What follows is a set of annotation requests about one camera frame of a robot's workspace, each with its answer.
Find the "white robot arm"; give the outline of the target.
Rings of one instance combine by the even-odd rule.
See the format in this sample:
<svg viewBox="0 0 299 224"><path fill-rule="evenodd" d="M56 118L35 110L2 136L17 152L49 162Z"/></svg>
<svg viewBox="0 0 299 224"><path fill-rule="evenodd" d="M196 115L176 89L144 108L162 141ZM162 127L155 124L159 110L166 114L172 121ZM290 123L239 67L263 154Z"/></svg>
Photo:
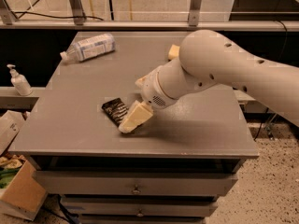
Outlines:
<svg viewBox="0 0 299 224"><path fill-rule="evenodd" d="M122 133L145 123L156 109L217 84L244 92L299 126L299 68L255 56L211 30L187 35L177 57L135 84L141 89L142 100L129 108L119 126Z"/></svg>

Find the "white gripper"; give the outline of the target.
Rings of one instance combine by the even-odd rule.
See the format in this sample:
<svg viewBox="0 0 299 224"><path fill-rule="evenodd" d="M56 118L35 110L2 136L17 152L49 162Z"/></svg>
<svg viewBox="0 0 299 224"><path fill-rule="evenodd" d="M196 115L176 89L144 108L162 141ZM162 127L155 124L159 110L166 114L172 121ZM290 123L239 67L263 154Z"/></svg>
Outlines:
<svg viewBox="0 0 299 224"><path fill-rule="evenodd" d="M135 82L136 86L141 89L141 97L144 102L133 102L119 126L122 133L130 133L149 120L153 116L153 109L164 109L177 101L163 91L159 82L161 70L162 66L160 65Z"/></svg>

